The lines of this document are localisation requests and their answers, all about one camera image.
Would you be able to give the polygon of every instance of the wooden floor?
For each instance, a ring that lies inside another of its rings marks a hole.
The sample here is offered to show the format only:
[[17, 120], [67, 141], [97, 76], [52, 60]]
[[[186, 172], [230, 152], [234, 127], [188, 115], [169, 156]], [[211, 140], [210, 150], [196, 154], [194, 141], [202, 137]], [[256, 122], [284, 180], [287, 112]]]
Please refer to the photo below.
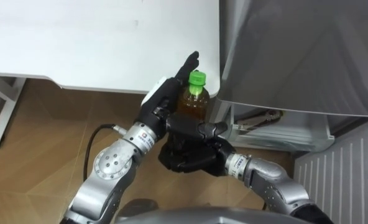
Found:
[[[81, 184], [90, 134], [101, 123], [129, 128], [143, 97], [61, 90], [50, 81], [29, 80], [0, 148], [0, 223], [58, 223]], [[101, 131], [90, 164], [118, 137]], [[162, 144], [144, 159], [121, 205], [135, 198], [151, 198], [162, 208], [205, 204], [262, 208], [262, 200], [232, 178], [166, 170], [157, 160]], [[244, 152], [284, 167], [293, 165], [286, 153]]]

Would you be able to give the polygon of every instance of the green bottle cap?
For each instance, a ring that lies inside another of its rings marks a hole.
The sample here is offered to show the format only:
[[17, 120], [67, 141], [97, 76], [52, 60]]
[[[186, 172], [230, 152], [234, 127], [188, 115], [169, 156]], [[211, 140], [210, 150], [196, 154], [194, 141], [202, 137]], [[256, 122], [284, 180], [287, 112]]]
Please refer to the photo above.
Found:
[[190, 85], [204, 86], [206, 84], [206, 74], [199, 71], [193, 71], [190, 73], [188, 82]]

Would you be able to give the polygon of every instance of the plastic bottle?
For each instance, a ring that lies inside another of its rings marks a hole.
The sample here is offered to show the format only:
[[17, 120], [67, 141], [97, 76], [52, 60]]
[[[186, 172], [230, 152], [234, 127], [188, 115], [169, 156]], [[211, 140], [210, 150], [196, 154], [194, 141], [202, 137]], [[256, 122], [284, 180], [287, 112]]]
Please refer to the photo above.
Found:
[[205, 120], [206, 109], [210, 100], [208, 91], [205, 90], [206, 74], [199, 71], [190, 73], [189, 85], [180, 95], [177, 104], [177, 113], [183, 113]]

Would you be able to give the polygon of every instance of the drawer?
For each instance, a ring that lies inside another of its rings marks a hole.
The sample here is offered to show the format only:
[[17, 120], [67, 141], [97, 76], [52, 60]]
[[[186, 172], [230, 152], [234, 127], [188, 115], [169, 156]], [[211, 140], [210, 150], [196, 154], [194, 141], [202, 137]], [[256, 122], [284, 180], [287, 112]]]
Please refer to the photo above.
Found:
[[286, 111], [275, 124], [244, 132], [234, 122], [234, 117], [244, 111], [256, 109], [251, 106], [231, 105], [226, 122], [229, 130], [222, 137], [233, 146], [281, 151], [320, 152], [330, 147], [334, 136], [330, 135], [326, 115]]

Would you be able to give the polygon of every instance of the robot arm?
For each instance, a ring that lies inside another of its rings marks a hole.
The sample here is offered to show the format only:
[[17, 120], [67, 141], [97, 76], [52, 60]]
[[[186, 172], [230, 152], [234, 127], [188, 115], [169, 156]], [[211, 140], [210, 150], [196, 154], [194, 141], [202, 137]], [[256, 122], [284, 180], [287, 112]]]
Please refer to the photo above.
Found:
[[198, 142], [196, 149], [183, 149], [171, 140], [164, 145], [159, 160], [175, 172], [193, 172], [202, 169], [211, 175], [229, 175], [244, 183], [260, 196], [269, 210], [290, 215], [311, 223], [332, 223], [310, 200], [302, 185], [289, 178], [280, 165], [260, 158], [238, 154], [225, 139], [218, 135], [226, 124], [204, 123], [175, 114], [167, 120], [167, 130], [173, 136]]
[[81, 185], [60, 223], [110, 223], [126, 188], [133, 182], [142, 158], [166, 134], [166, 119], [175, 112], [178, 95], [199, 53], [192, 53], [175, 77], [164, 79], [141, 106], [134, 125], [94, 160], [90, 176]]

